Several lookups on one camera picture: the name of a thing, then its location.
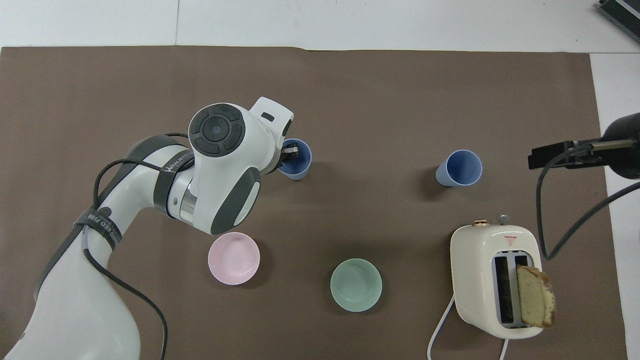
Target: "white table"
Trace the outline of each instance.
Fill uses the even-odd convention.
[[[640,111],[640,44],[601,16],[596,4],[595,0],[0,0],[0,46],[591,53],[604,131],[613,120]],[[605,174],[609,194],[632,183],[608,168]],[[628,357],[640,359],[640,193],[617,200],[609,209]]]

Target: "white power cord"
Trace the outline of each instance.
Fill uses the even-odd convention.
[[[451,311],[451,307],[453,306],[454,299],[455,299],[455,296],[452,296],[451,297],[451,301],[449,301],[449,305],[447,305],[447,309],[445,309],[444,314],[442,314],[442,317],[440,318],[440,321],[438,322],[438,325],[436,326],[436,329],[433,331],[433,335],[431,335],[431,339],[429,340],[429,346],[427,346],[427,359],[428,360],[432,360],[432,358],[431,358],[431,347],[433,347],[433,342],[436,340],[436,336],[438,336],[438,333],[440,332],[440,328],[442,327],[442,323],[444,323],[444,320],[447,318],[447,315]],[[509,339],[505,339],[504,343],[502,344],[502,352],[500,353],[500,360],[504,360],[504,356],[507,354],[507,345],[509,345]]]

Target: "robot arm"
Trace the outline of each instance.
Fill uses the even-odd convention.
[[[206,106],[189,125],[193,151],[168,136],[137,143],[99,196],[99,208],[81,217],[45,269],[29,324],[5,360],[138,359],[140,335],[108,279],[89,264],[83,243],[106,268],[135,216],[156,207],[207,234],[240,224],[255,202],[261,174],[280,165],[293,113],[266,98],[251,110]],[[88,227],[91,221],[94,227]]]

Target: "black cable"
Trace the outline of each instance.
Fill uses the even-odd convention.
[[[585,144],[578,147],[574,147],[568,151],[565,151],[564,153],[551,159],[542,169],[542,172],[538,177],[538,184],[536,186],[536,218],[538,220],[538,237],[540,238],[540,248],[542,250],[542,255],[547,260],[553,259],[557,255],[557,253],[560,251],[560,249],[565,245],[565,243],[569,240],[571,235],[573,235],[580,228],[580,226],[582,226],[587,220],[589,220],[595,213],[597,213],[598,211],[600,211],[602,208],[609,205],[610,203],[614,202],[615,200],[619,199],[620,197],[640,188],[640,182],[638,182],[600,201],[598,204],[596,204],[591,209],[589,209],[589,211],[587,211],[584,215],[582,215],[578,219],[578,221],[576,221],[569,228],[569,230],[567,230],[567,232],[563,235],[563,237],[560,238],[560,241],[558,241],[558,244],[556,244],[556,246],[551,250],[551,253],[547,254],[547,246],[545,244],[545,237],[542,230],[542,206],[541,206],[541,200],[540,200],[541,191],[542,191],[542,181],[544,180],[547,172],[554,165],[558,164],[561,160],[567,158],[568,156],[578,154],[580,152],[589,152],[591,151],[592,148],[593,148],[592,145]]]
[[[141,298],[142,300],[144,300],[147,304],[149,304],[149,306],[151,306],[156,311],[156,313],[160,317],[160,321],[162,322],[162,328],[163,328],[162,354],[160,355],[160,360],[163,360],[164,359],[164,355],[166,354],[166,342],[167,342],[167,337],[168,337],[168,327],[166,325],[166,319],[164,318],[164,315],[162,314],[162,311],[154,304],[153,301],[151,301],[151,299],[146,297],[145,294],[143,294],[140,291],[136,290],[135,288],[133,288],[131,285],[127,284],[126,282],[120,280],[117,276],[115,276],[111,272],[109,272],[109,270],[103,268],[102,265],[100,265],[93,258],[93,256],[91,255],[91,252],[89,252],[89,249],[83,249],[83,253],[84,253],[84,256],[86,257],[86,259],[89,261],[89,263],[91,263],[91,265],[93,265],[93,267],[96,270],[98,270],[102,275],[108,277],[109,279],[111,279],[111,281],[113,281],[116,284],[120,285],[122,288],[124,288],[125,290],[131,292],[133,295]]]
[[[168,133],[168,134],[164,134],[165,136],[181,136],[183,138],[189,138],[189,136],[185,133]]]
[[[100,204],[99,204],[100,200],[99,200],[99,197],[98,197],[98,189],[100,187],[100,180],[102,179],[102,176],[110,168],[112,168],[112,167],[114,167],[115,165],[118,165],[118,164],[136,164],[136,165],[142,165],[142,166],[145,166],[145,167],[148,167],[148,168],[152,168],[152,169],[154,169],[156,171],[162,171],[161,167],[158,167],[156,165],[153,165],[151,163],[147,163],[146,161],[142,161],[142,160],[138,160],[138,159],[120,159],[120,160],[112,161],[107,166],[105,166],[102,170],[100,170],[100,172],[98,173],[98,176],[95,178],[95,183],[93,184],[93,208],[94,209],[97,209],[100,206]],[[160,360],[163,360],[164,359],[164,355],[166,354],[166,343],[167,343],[167,337],[168,337],[168,327],[167,327],[167,324],[166,324],[166,319],[164,318],[164,315],[162,314],[162,311],[160,311],[160,309],[154,304],[154,302],[152,302],[148,297],[146,297],[140,291],[136,290],[135,288],[133,288],[132,286],[130,286],[129,284],[127,284],[123,280],[120,280],[117,276],[113,275],[107,269],[103,268],[102,265],[100,265],[93,258],[93,256],[91,255],[91,252],[89,252],[89,249],[83,249],[83,253],[84,253],[84,256],[86,257],[86,259],[89,261],[89,263],[91,263],[91,265],[93,265],[93,267],[96,270],[98,270],[102,275],[108,277],[109,279],[111,279],[111,281],[113,281],[116,284],[120,285],[122,288],[124,288],[125,290],[131,292],[135,296],[141,298],[147,304],[149,304],[149,306],[151,306],[153,308],[153,310],[156,311],[156,313],[160,317],[160,321],[162,322],[162,327],[163,327],[162,354],[160,356]]]
[[[98,173],[98,176],[95,178],[95,183],[93,184],[93,208],[97,209],[100,204],[100,200],[98,197],[98,189],[100,188],[100,180],[102,179],[102,176],[112,167],[114,167],[115,165],[118,164],[136,164],[136,165],[142,165],[148,168],[152,168],[156,171],[161,171],[162,168],[147,163],[146,161],[142,161],[142,160],[138,160],[138,159],[120,159],[120,160],[116,160],[116,161],[112,161],[111,163],[109,163],[109,165],[105,166],[102,170],[100,170],[100,172]]]

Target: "black strap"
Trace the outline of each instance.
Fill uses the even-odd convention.
[[[161,213],[173,218],[169,214],[168,201],[171,186],[178,172],[187,169],[193,165],[193,150],[186,149],[178,152],[164,166],[162,171],[158,172],[156,187],[154,188],[154,206]]]
[[[111,246],[111,250],[115,250],[116,246],[122,240],[122,233],[109,216],[93,208],[85,210],[74,222],[74,225],[87,225],[93,230],[96,230],[107,240],[109,246]]]

